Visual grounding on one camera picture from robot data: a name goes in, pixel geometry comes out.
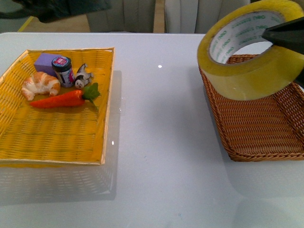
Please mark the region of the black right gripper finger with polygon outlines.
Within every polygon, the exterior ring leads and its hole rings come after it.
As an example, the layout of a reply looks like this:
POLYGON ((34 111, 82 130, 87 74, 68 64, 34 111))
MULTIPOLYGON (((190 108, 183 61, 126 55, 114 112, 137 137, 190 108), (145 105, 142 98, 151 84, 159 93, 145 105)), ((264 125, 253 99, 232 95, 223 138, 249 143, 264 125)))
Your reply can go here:
POLYGON ((273 45, 304 54, 304 19, 294 19, 270 28, 262 33, 262 38, 273 45))

